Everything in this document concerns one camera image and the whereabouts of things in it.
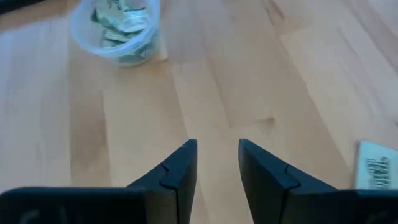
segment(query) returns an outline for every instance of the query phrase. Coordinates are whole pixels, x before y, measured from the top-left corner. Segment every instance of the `black plastic jaw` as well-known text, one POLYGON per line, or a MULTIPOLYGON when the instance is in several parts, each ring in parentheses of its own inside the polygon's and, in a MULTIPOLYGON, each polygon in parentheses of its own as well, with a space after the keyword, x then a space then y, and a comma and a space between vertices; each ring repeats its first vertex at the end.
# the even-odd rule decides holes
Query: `black plastic jaw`
POLYGON ((0 0, 0 15, 44 0, 0 0))
POLYGON ((255 224, 398 223, 398 192, 337 190, 247 139, 239 166, 255 224))
POLYGON ((188 224, 197 179, 189 140, 126 188, 24 187, 0 195, 0 223, 188 224))

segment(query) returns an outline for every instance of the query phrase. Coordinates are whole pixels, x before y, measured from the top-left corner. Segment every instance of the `wood grain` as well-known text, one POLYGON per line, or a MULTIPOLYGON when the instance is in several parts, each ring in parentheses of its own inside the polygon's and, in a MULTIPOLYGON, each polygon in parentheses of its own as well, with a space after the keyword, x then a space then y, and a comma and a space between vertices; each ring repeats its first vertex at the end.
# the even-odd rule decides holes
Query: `wood grain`
POLYGON ((398 149, 393 0, 169 0, 168 60, 129 68, 77 46, 76 4, 0 16, 0 191, 125 186, 197 138, 192 223, 252 223, 239 138, 341 189, 358 140, 398 149))

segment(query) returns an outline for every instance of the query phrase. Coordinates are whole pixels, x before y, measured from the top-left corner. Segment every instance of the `plastic cup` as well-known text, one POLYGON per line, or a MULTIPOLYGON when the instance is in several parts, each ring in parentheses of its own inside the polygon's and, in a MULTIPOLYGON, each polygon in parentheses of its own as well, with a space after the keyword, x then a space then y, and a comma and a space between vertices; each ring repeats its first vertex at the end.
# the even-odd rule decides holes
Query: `plastic cup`
MULTIPOLYGON (((115 47, 101 46, 105 28, 91 20, 98 1, 82 0, 72 13, 72 36, 79 46, 119 65, 138 65, 151 59, 159 45, 159 0, 142 0, 149 15, 148 26, 128 42, 115 47)), ((136 0, 126 1, 127 4, 136 4, 137 2, 136 0)))

